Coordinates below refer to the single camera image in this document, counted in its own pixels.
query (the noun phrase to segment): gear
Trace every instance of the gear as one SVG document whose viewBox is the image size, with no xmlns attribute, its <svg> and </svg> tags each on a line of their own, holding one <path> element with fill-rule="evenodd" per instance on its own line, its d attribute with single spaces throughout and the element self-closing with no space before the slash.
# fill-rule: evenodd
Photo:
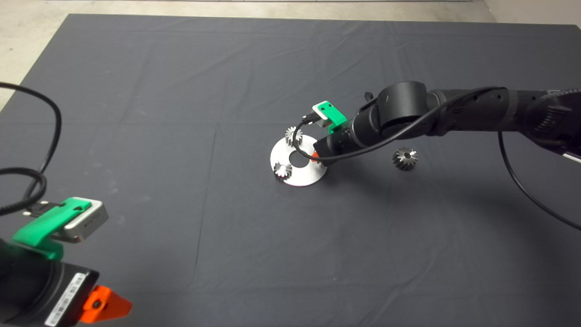
<svg viewBox="0 0 581 327">
<path fill-rule="evenodd" d="M 285 180 L 292 174 L 292 165 L 283 165 L 280 162 L 277 162 L 274 164 L 273 171 L 276 178 L 279 180 Z"/>
<path fill-rule="evenodd" d="M 411 170 L 418 162 L 418 153 L 414 149 L 399 148 L 392 157 L 393 164 L 401 170 Z"/>
<path fill-rule="evenodd" d="M 292 146 L 292 134 L 295 132 L 295 130 L 296 127 L 289 127 L 285 132 L 286 144 L 290 147 Z M 300 145 L 302 142 L 303 142 L 303 131 L 299 129 L 299 131 L 296 132 L 296 143 Z"/>
</svg>

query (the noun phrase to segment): label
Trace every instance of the label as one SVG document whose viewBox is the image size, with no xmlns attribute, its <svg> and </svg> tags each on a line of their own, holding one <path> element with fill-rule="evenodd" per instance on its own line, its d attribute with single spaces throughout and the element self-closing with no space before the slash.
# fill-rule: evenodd
<svg viewBox="0 0 581 327">
<path fill-rule="evenodd" d="M 87 275 L 84 273 L 77 272 L 74 274 L 73 279 L 64 290 L 63 294 L 60 296 L 60 299 L 56 303 L 51 314 L 48 315 L 48 318 L 44 322 L 46 326 L 55 327 L 59 323 L 60 318 L 69 307 L 69 304 L 71 303 L 71 300 L 75 294 L 77 294 L 77 291 L 81 287 L 85 277 L 87 277 Z"/>
</svg>

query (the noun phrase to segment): metal disc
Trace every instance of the metal disc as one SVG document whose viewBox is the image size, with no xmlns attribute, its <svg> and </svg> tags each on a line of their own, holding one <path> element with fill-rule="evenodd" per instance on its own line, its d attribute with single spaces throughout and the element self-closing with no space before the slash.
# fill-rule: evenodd
<svg viewBox="0 0 581 327">
<path fill-rule="evenodd" d="M 314 138 L 303 135 L 303 141 L 299 145 L 299 148 L 306 153 L 313 153 L 315 148 L 313 145 L 317 142 Z M 287 145 L 285 138 L 283 137 L 279 142 L 274 145 L 272 151 L 270 152 L 270 169 L 273 170 L 274 165 L 279 162 L 283 165 L 291 165 L 290 156 L 291 153 L 295 152 L 293 146 Z M 292 173 L 289 178 L 283 180 L 288 185 L 292 186 L 308 186 L 316 181 L 320 180 L 327 167 L 309 160 L 309 163 L 305 167 L 295 167 L 292 166 Z"/>
</svg>

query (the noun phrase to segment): black robotic arm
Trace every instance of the black robotic arm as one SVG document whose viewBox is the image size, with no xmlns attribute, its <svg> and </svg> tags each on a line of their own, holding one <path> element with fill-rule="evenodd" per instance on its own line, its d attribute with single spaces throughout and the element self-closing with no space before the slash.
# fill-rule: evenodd
<svg viewBox="0 0 581 327">
<path fill-rule="evenodd" d="M 547 150 L 581 161 L 581 90 L 484 87 L 428 92 L 420 82 L 405 81 L 383 89 L 314 148 L 319 161 L 329 165 L 395 139 L 460 130 L 518 131 Z"/>
</svg>

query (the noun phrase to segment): concrete floor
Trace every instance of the concrete floor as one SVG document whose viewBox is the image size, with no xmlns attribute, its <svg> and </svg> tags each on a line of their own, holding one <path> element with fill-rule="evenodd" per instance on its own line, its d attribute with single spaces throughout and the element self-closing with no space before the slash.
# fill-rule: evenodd
<svg viewBox="0 0 581 327">
<path fill-rule="evenodd" d="M 531 2 L 539 7 L 531 7 Z M 292 3 L 0 0 L 0 80 L 20 83 L 69 13 L 437 22 L 536 22 L 537 15 L 539 22 L 567 23 L 563 22 L 566 19 L 562 14 L 547 10 L 549 4 L 544 3 L 569 12 L 572 18 L 568 23 L 577 23 L 571 21 L 574 17 L 580 20 L 579 10 L 568 10 L 571 6 L 579 9 L 579 0 Z M 493 13 L 502 19 L 497 20 Z M 11 94 L 0 90 L 0 109 Z"/>
</svg>

